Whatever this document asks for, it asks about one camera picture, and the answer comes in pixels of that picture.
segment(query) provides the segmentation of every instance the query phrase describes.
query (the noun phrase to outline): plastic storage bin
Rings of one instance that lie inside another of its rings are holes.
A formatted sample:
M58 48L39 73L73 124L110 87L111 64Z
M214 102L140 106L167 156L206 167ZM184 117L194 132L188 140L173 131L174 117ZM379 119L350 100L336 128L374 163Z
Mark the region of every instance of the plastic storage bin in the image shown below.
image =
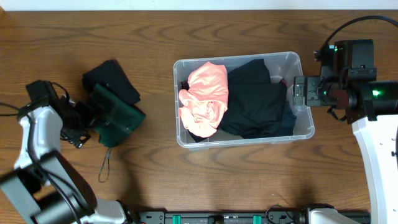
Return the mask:
M178 99L178 93L181 90L181 82L187 81L189 74L201 67L206 62L211 62L217 65L225 65L228 72L234 68L240 67L245 63L253 60L263 58L267 66L271 82L278 82L281 78L285 78L287 86L287 100L290 102L290 108L297 116L294 127L293 136L273 137L273 138L256 138L243 139L241 136L228 134L222 130L218 130L214 135L208 139L196 143L184 128L182 121L178 115L178 108L182 107L182 103ZM311 109L305 105L293 106L293 82L294 77L302 76L300 57L295 52L281 52L274 54L259 54L259 55L243 55L233 57L218 57L218 58L199 58L199 59L183 59L178 60L174 64L174 91L175 91L175 120L177 124L177 142L182 147L192 150L208 149L210 147L223 146L242 146L248 144L282 144L289 143L299 139L309 139L315 133L313 125Z

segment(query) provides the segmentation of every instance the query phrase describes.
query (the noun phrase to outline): clothing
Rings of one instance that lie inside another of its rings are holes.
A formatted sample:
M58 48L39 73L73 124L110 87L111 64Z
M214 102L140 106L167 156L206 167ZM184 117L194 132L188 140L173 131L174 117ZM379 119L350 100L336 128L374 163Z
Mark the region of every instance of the clothing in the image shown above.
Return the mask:
M285 83L271 83L263 59L252 60L228 73L228 111L220 124L227 133L249 138L277 134L287 93Z
M282 122L276 136L292 136L293 129L296 124L297 116L290 109L289 101L285 102L285 110L282 116Z
M181 82L181 89L183 89L183 90L189 90L188 81L182 81L182 82ZM207 138L202 138L202 137L196 136L196 135L192 134L192 132L190 132L189 130L188 130L188 134L192 137L192 139L193 139L195 142L201 142L201 141L207 139Z
M224 65L205 63L188 77L189 90L178 97L184 105L178 113L186 129L207 138L217 127L228 108L228 78Z
M131 85L117 60L107 60L83 75L83 87L86 91L91 93L96 84L106 87L128 105L140 101L140 94Z
M95 85L87 104L95 111L96 119L92 126L100 135L99 143L106 147L121 144L145 118L143 113L127 105L100 84Z

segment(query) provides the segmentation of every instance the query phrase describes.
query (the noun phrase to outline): black cloth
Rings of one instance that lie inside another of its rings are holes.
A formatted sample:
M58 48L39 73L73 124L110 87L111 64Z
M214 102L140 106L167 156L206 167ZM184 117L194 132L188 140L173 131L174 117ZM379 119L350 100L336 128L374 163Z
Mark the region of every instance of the black cloth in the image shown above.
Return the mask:
M91 93L96 84L107 88L130 106L140 101L140 94L131 85L117 60L107 60L83 74L83 87L86 91Z
M182 81L182 82L181 82L181 89L183 89L183 90L189 90L188 81Z
M277 134L286 100L283 82L271 83L263 59L252 60L228 73L228 110L221 124L227 133L244 139Z
M188 131L189 135L191 135L191 137L193 138L193 140L194 140L195 142L201 142L201 141L207 139L207 138L203 138L203 137L200 137L200 136L196 136L196 135L194 135L192 132L190 132L189 130L187 130L187 131Z
M276 136L292 136L297 116L290 109L289 101L285 102L284 115Z

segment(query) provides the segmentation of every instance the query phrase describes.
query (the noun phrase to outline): wooden table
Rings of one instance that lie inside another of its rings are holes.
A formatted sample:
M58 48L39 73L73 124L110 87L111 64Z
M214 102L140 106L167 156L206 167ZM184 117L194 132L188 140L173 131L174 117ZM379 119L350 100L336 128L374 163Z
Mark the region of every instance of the wooden table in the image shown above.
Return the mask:
M304 74L318 75L313 50L346 21L370 14L398 19L396 11L6 12L0 101L27 104L25 85L37 79L58 82L73 99L85 100L81 75L116 58L141 94L138 107L147 118L113 150L109 180L98 182L106 152L98 135L81 149L62 143L63 155L97 197L138 210L266 210L276 203L370 210L351 126L328 116L327 108L312 108L316 132L306 141L189 151L176 141L172 71L181 58L294 51ZM333 40L373 39L378 79L386 80L398 77L397 37L398 29L386 22L364 21ZM15 118L0 119L5 174L19 155L22 129ZM3 193L0 217L22 223Z

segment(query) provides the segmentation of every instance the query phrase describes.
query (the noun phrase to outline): pink shirt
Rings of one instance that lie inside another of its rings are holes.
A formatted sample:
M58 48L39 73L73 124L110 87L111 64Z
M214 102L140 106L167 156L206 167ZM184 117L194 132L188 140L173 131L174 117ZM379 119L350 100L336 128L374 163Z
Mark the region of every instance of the pink shirt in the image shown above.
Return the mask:
M180 90L178 97L184 105L179 115L186 129L207 138L216 133L228 106L228 77L224 65L210 62L188 77L189 90Z

